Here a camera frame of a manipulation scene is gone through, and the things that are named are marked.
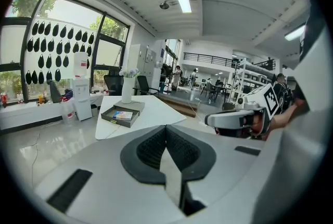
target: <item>white display board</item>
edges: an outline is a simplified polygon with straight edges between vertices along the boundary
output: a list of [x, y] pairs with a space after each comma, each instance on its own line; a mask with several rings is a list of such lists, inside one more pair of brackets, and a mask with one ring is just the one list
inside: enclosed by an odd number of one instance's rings
[[[36, 35], [32, 35], [32, 29], [34, 24], [39, 21], [39, 24], [41, 24], [43, 21], [45, 22], [45, 27], [48, 25], [48, 23], [51, 23], [51, 30], [49, 35], [45, 35], [44, 33], [39, 34], [37, 32]], [[53, 28], [56, 24], [59, 24], [59, 31], [57, 36], [53, 36], [52, 32], [53, 32]], [[63, 27], [66, 25], [66, 35], [64, 38], [60, 37], [60, 32], [63, 29]], [[68, 33], [71, 30], [71, 28], [73, 28], [73, 38], [72, 39], [68, 39]], [[87, 32], [87, 41], [84, 43], [82, 42], [82, 40], [77, 41], [75, 39], [75, 35], [77, 34], [77, 32], [81, 30], [82, 35], [84, 34], [84, 32]], [[94, 41], [92, 44], [89, 44], [88, 40], [91, 34], [94, 34]], [[79, 26], [79, 25], [75, 25], [72, 23], [67, 23], [64, 21], [59, 21], [59, 20], [55, 20], [55, 19], [49, 19], [49, 18], [42, 18], [42, 17], [36, 17], [34, 19], [34, 22], [31, 25], [31, 29], [29, 31], [29, 36], [27, 39], [27, 42], [33, 38], [33, 42], [35, 42], [37, 40], [37, 38], [40, 38], [40, 46], [41, 46], [41, 42], [42, 40], [45, 38], [46, 39], [46, 51], [42, 52], [41, 49], [39, 49], [38, 52], [35, 52], [34, 49], [29, 52], [27, 49], [25, 50], [25, 56], [24, 56], [24, 74], [26, 74], [28, 72], [28, 70], [30, 71], [30, 74], [33, 73], [33, 71], [35, 70], [37, 73], [37, 76], [39, 75], [40, 71], [43, 72], [44, 75], [44, 79], [46, 81], [46, 74], [48, 72], [48, 70], [50, 70], [50, 72], [52, 73], [52, 78], [55, 78], [55, 71], [57, 69], [60, 70], [61, 73], [61, 79], [72, 79], [74, 77], [73, 74], [73, 66], [74, 66], [74, 53], [73, 53], [73, 47], [75, 45], [75, 43], [77, 42], [79, 44], [79, 50], [82, 46], [82, 44], [84, 44], [85, 46], [85, 52], [87, 52], [87, 49], [89, 46], [91, 46], [92, 49], [92, 53], [90, 55], [90, 57], [88, 57], [89, 60], [89, 68], [87, 69], [87, 74], [86, 77], [90, 78], [91, 76], [91, 64], [92, 64], [92, 56], [93, 56], [93, 51], [94, 51], [94, 46], [95, 46], [95, 41], [96, 41], [96, 30], [93, 29], [87, 29], [85, 27]], [[47, 45], [51, 40], [54, 40], [54, 50], [52, 52], [48, 51]], [[58, 43], [62, 41], [62, 53], [60, 54], [61, 57], [61, 66], [57, 67], [56, 66], [56, 58], [58, 57], [57, 54], [57, 45]], [[69, 42], [71, 45], [70, 51], [68, 54], [65, 53], [65, 44]], [[38, 66], [38, 60], [40, 58], [40, 56], [43, 55], [44, 58], [44, 67], [41, 69]], [[49, 55], [51, 56], [52, 59], [52, 66], [50, 69], [48, 69], [46, 67], [46, 61], [49, 57]], [[69, 64], [67, 67], [63, 66], [63, 60], [66, 57], [66, 55], [68, 56], [68, 60], [69, 60]]]

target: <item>window frame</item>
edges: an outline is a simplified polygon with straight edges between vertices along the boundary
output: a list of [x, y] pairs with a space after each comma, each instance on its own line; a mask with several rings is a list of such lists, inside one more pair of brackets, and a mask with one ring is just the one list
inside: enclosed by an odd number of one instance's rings
[[[102, 19], [100, 21], [100, 24], [99, 24], [99, 27], [98, 27], [97, 33], [96, 33], [95, 46], [94, 46], [93, 56], [92, 56], [91, 78], [90, 78], [90, 86], [92, 87], [94, 85], [94, 70], [109, 70], [110, 71], [110, 69], [114, 69], [114, 68], [119, 69], [122, 66], [123, 61], [124, 61], [124, 53], [125, 53], [126, 43], [127, 43], [127, 39], [128, 39], [129, 33], [130, 33], [131, 26], [125, 24], [124, 22], [120, 21], [119, 19], [117, 19], [117, 18], [115, 18], [111, 15], [108, 15], [105, 11], [103, 12], [102, 10], [100, 10], [100, 9], [94, 7], [94, 6], [91, 6], [89, 4], [86, 4], [84, 2], [81, 2], [79, 0], [66, 0], [66, 1], [73, 2], [75, 4], [78, 4], [80, 6], [84, 6], [86, 8], [89, 8], [89, 9], [97, 12], [97, 13], [102, 14]], [[36, 18], [37, 14], [40, 10], [40, 7], [43, 5], [43, 3], [44, 3], [44, 0], [38, 0], [37, 4], [35, 5], [35, 8], [32, 12], [31, 17], [4, 17], [1, 24], [0, 24], [0, 28], [2, 28], [2, 26], [9, 26], [9, 25], [26, 25], [25, 33], [24, 33], [23, 40], [22, 40], [22, 45], [21, 45], [20, 62], [19, 63], [9, 63], [9, 64], [0, 65], [0, 71], [1, 72], [20, 70], [20, 72], [21, 72], [22, 94], [23, 94], [24, 103], [34, 102], [34, 101], [38, 100], [36, 98], [30, 99], [28, 97], [28, 88], [27, 88], [27, 85], [25, 83], [25, 75], [24, 75], [24, 56], [25, 56], [25, 48], [26, 48], [26, 45], [27, 45], [27, 39], [28, 39], [28, 36], [29, 36], [31, 25], [33, 23], [33, 20]], [[103, 26], [103, 23], [104, 23], [104, 20], [105, 20], [106, 16], [115, 20], [115, 21], [117, 21], [117, 22], [119, 22], [120, 24], [122, 24], [126, 28], [128, 28], [125, 42], [122, 42], [122, 41], [117, 40], [115, 38], [112, 38], [110, 36], [101, 34], [101, 28]], [[96, 57], [97, 57], [98, 43], [99, 43], [99, 40], [100, 40], [100, 36], [101, 36], [102, 40], [105, 40], [107, 42], [111, 42], [113, 44], [121, 46], [121, 53], [120, 53], [121, 56], [120, 56], [120, 59], [119, 59], [119, 67], [102, 66], [102, 65], [96, 64]]]

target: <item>box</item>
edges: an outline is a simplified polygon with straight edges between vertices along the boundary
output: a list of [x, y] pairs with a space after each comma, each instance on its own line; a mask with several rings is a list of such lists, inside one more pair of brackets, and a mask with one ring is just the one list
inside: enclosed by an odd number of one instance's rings
[[[123, 104], [121, 101], [114, 104], [110, 109], [106, 110], [105, 112], [101, 113], [102, 119], [106, 121], [110, 121], [112, 123], [130, 128], [133, 123], [136, 121], [142, 110], [145, 108], [145, 103], [132, 101], [129, 104]], [[113, 114], [116, 111], [127, 111], [132, 112], [132, 119], [131, 120], [122, 120], [122, 119], [115, 119], [113, 118]]]

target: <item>black railing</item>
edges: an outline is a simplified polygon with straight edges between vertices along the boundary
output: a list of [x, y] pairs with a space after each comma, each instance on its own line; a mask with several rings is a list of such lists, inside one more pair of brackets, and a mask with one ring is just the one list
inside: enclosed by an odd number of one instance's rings
[[184, 53], [184, 60], [191, 60], [196, 62], [205, 62], [211, 63], [226, 67], [235, 67], [236, 61], [233, 61], [229, 58], [212, 56], [212, 55], [201, 55], [201, 54], [192, 54], [192, 53]]
[[264, 62], [256, 63], [255, 65], [258, 67], [265, 68], [267, 70], [274, 70], [275, 69], [275, 60], [270, 59], [270, 60], [267, 60]]

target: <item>white vase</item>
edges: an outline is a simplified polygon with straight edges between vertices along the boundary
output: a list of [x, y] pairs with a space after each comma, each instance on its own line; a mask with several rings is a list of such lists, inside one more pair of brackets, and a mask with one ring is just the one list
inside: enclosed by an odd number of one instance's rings
[[124, 77], [123, 90], [121, 92], [121, 102], [129, 104], [132, 101], [133, 87], [135, 78]]

